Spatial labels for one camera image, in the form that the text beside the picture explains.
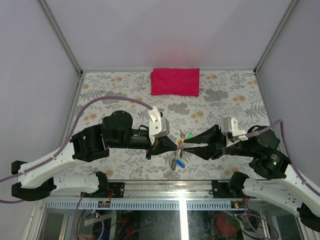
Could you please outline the metal keyring hoop yellow handle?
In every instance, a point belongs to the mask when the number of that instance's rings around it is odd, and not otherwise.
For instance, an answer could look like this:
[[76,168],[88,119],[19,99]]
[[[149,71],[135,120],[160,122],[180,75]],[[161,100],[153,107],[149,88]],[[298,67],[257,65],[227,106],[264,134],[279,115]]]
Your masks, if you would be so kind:
[[172,160],[171,160],[171,162],[170,162],[170,169],[171,169],[172,171],[175,171],[177,167],[180,167],[180,166],[176,165],[176,163],[175,163],[175,160],[180,160],[180,159],[179,159],[179,156],[178,156],[178,153],[179,153],[179,150],[177,149],[177,150],[174,152],[173,158],[172,158]]

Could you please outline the key yellow tag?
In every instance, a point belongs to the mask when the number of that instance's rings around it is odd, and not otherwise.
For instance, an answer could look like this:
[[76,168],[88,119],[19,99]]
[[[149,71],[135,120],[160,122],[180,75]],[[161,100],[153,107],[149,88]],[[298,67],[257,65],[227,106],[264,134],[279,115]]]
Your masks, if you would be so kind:
[[180,130],[180,138],[177,141],[177,149],[182,150],[183,149],[183,143],[184,140],[186,139],[186,135]]

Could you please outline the green key tag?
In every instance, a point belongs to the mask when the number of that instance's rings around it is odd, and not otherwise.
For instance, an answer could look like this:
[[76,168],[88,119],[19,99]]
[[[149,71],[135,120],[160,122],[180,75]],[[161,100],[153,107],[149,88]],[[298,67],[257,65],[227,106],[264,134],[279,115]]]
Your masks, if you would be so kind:
[[187,139],[191,139],[193,137],[193,133],[192,132],[190,132],[190,133],[188,133],[188,135],[187,135]]

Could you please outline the blue key tag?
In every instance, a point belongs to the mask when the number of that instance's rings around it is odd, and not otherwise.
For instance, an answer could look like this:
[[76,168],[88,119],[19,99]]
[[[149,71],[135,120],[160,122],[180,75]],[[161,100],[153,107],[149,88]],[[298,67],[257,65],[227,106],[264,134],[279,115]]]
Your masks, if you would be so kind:
[[177,166],[181,167],[182,169],[185,168],[184,163],[183,163],[182,161],[178,160],[178,159],[175,160],[175,164],[176,164]]

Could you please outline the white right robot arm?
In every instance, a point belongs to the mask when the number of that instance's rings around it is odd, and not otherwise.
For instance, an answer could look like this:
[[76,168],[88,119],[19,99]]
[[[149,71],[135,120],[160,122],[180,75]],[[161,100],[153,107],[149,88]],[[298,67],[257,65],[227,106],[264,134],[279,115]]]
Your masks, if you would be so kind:
[[299,218],[308,228],[320,230],[320,189],[312,186],[295,170],[288,156],[278,150],[280,139],[268,126],[255,125],[249,131],[217,124],[207,131],[188,138],[185,143],[196,147],[184,148],[204,160],[216,160],[223,155],[250,157],[248,164],[260,177],[273,181],[284,190],[268,187],[247,174],[236,171],[227,186],[233,197],[261,199]]

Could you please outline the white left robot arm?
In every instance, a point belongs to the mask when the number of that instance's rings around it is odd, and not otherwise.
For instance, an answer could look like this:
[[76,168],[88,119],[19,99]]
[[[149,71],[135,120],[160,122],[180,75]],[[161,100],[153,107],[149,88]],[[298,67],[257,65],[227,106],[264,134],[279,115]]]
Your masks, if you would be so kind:
[[68,168],[105,159],[110,149],[145,150],[146,159],[175,151],[170,140],[168,120],[159,112],[152,112],[149,125],[133,127],[133,117],[118,110],[96,124],[74,134],[60,149],[33,162],[14,161],[11,173],[18,175],[11,186],[11,195],[22,201],[33,202],[49,196],[83,196],[109,198],[112,188],[107,175],[95,171],[87,176],[67,176]]

